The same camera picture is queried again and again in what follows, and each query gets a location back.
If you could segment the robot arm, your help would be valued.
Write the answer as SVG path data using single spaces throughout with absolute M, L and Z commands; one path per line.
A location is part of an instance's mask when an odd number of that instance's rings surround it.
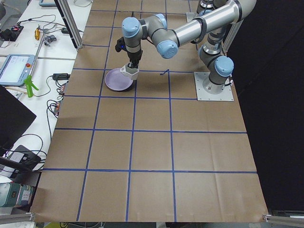
M 255 5 L 254 0 L 215 0 L 214 9 L 205 12 L 208 3 L 203 1 L 203 4 L 198 6 L 197 16 L 175 29 L 167 28 L 163 14 L 144 19 L 127 17 L 122 21 L 123 36 L 117 41 L 115 49 L 117 52 L 126 51 L 130 61 L 120 71 L 131 80 L 137 79 L 143 53 L 141 41 L 144 39 L 150 38 L 161 57 L 170 59 L 177 54 L 181 46 L 200 43 L 207 36 L 207 42 L 199 50 L 200 59 L 210 71 L 203 87 L 210 94 L 220 94 L 234 69 L 231 58 L 221 54 L 221 42 L 227 25 L 241 22 L 252 12 Z

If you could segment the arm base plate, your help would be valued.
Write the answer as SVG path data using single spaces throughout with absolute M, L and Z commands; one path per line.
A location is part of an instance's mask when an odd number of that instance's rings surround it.
M 222 85 L 213 84 L 209 79 L 210 72 L 194 72 L 194 81 L 198 101 L 233 102 L 231 84 L 227 78 Z

